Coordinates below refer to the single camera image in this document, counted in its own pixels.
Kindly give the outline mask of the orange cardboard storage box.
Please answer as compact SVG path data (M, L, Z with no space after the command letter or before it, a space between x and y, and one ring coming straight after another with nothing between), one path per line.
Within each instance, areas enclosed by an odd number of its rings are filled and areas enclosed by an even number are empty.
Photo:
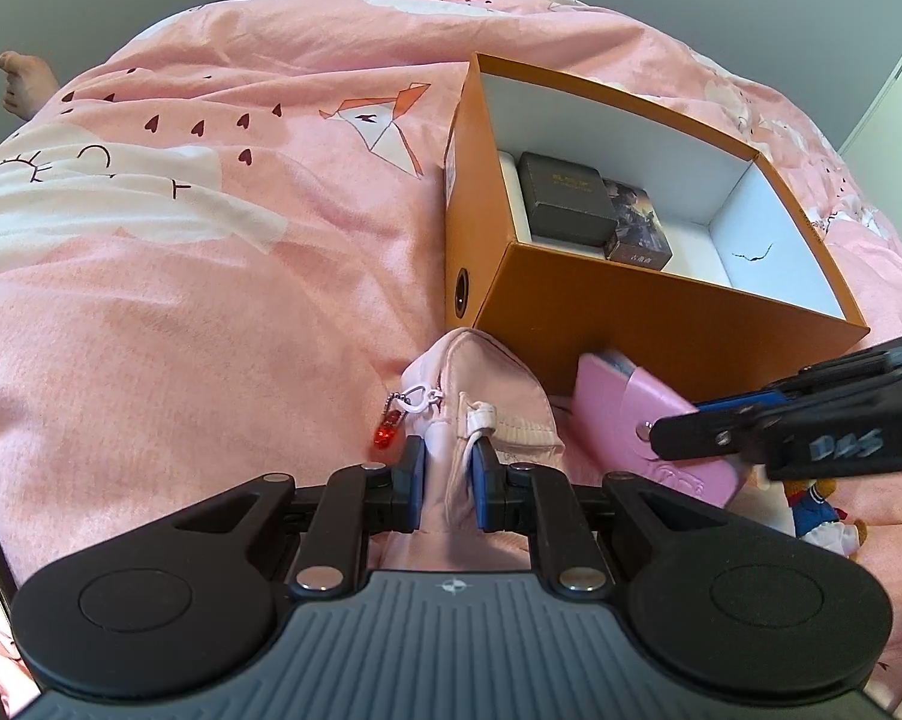
M783 177L718 128L479 54L446 153L446 309L554 395L618 351L691 401L843 355L866 320Z

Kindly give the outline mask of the white pink striped plush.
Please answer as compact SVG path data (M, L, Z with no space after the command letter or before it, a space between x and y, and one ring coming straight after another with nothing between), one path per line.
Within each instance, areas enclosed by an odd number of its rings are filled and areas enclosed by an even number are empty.
M796 533L784 486L770 481L763 466L750 468L744 486L729 501L727 510L787 536Z

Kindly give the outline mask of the red keychain charm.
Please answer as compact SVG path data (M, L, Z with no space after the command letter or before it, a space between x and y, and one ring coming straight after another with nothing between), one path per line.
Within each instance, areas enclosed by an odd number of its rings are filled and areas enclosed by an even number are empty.
M380 452L389 449L407 418L425 415L437 408L442 401L443 392L426 383L415 383L412 387L391 392L387 395L383 413L373 434L373 447Z

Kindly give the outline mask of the pink fabric pouch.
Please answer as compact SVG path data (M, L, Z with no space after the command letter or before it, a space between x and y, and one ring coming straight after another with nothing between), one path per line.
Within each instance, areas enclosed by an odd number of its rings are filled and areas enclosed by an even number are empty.
M563 466L549 397L511 351L492 337L456 328L402 374L405 433L425 442L420 527L381 536L380 569L425 572L522 571L529 546L515 533L483 533L469 483L469 452L487 437L501 463Z

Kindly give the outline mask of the pink leather wallet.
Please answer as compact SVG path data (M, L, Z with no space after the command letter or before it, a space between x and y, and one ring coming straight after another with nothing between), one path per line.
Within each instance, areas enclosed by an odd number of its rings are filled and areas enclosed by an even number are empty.
M695 406L620 353L578 359L570 413L561 426L565 465L575 483L601 483L627 472L724 507L744 484L734 461L719 457L663 460L651 447L658 419L695 413Z

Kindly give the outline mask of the brown bear plush blue hat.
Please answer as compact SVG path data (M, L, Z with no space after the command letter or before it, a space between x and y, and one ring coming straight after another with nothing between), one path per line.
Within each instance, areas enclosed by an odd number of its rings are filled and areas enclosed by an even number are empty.
M830 497L837 492L833 478L785 481L787 505L791 509L794 535L822 550L856 559L867 539L867 525L835 507Z

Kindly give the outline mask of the pink patterned duvet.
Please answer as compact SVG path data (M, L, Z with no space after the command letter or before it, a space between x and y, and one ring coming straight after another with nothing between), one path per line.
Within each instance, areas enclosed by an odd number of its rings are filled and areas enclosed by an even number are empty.
M635 18L168 16L0 144L0 717L902 718L902 472L833 478L867 525L856 559L728 502L607 600L552 595L531 559L380 569L396 532L357 592L293 598L175 527L267 473L394 465L414 436L373 447L387 395L446 333L482 332L444 316L446 153L479 54L757 149L866 320L837 358L902 337L901 239L817 124ZM573 388L545 390L563 445Z

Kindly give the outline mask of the person's bare foot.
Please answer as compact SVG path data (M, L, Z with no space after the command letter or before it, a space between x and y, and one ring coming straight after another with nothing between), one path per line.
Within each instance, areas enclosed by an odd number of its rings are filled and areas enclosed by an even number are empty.
M2 104L22 121L33 119L61 89L51 67L38 55L6 50L0 55L0 71L5 75Z

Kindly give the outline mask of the white long rectangular box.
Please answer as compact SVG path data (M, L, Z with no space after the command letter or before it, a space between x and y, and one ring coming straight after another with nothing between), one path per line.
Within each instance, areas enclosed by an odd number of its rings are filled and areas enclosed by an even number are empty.
M500 151L498 162L500 163L501 177L505 182L506 198L510 205L516 241L530 244L533 242L533 233L529 226L529 220L527 220L526 203L524 203L524 193L522 193L521 179L519 179L515 158L506 151Z

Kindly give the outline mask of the colourful picture card box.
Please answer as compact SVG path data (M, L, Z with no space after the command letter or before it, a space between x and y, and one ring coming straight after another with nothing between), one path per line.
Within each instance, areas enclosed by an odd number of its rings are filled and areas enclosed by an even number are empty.
M615 223L604 245L604 257L611 262L663 270L671 260L672 249L648 193L611 179L604 181L604 187Z

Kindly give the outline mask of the gold brown square box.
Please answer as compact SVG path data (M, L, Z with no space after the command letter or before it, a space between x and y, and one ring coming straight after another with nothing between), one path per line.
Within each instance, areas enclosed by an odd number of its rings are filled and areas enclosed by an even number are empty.
M609 242L617 220L597 169L524 151L518 176L534 236L596 249Z

